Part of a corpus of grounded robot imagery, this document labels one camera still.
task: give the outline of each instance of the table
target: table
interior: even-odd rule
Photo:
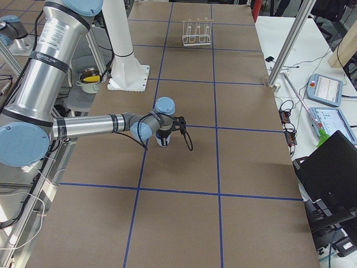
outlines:
[[[277,58],[280,49],[286,39],[286,36],[292,26],[294,18],[283,17],[259,17],[256,27],[259,36],[260,44],[264,58],[273,56]],[[322,59],[315,60],[310,63],[299,64],[299,68],[291,68],[289,70],[289,78],[297,89],[303,88],[301,94],[305,92],[305,84],[312,73],[319,73],[322,75],[334,77],[346,82],[343,87],[342,94],[356,96],[357,92],[350,80],[344,76],[342,69],[331,68],[328,64],[329,56],[332,55],[330,47],[326,43],[324,37],[321,35],[313,19],[307,19],[301,33],[289,54],[289,57],[285,63],[285,66],[292,66],[295,63],[301,61],[313,61],[319,57],[324,56]],[[267,63],[266,66],[269,69],[274,63]],[[282,86],[279,92],[275,93],[275,96],[285,101],[288,99],[298,102],[294,92],[280,76],[277,80]],[[319,102],[315,102],[309,99],[305,100],[308,107],[327,107]],[[277,99],[277,106],[281,105],[281,101]],[[341,106],[339,107],[345,115],[350,125],[357,125],[356,117],[357,102],[351,99],[342,98]],[[290,120],[297,127],[297,146],[293,159],[310,155],[318,144],[319,140],[311,126],[311,121],[308,118],[305,110],[302,110],[301,105],[297,104],[296,109],[292,110]],[[332,258],[333,267],[353,267],[357,263],[357,252],[344,258]],[[324,261],[321,267],[327,267],[327,261]]]
[[[182,47],[204,17],[213,44]],[[90,115],[167,95],[194,151],[80,138],[27,267],[318,267],[250,8],[139,2],[129,26],[147,89],[102,88]]]

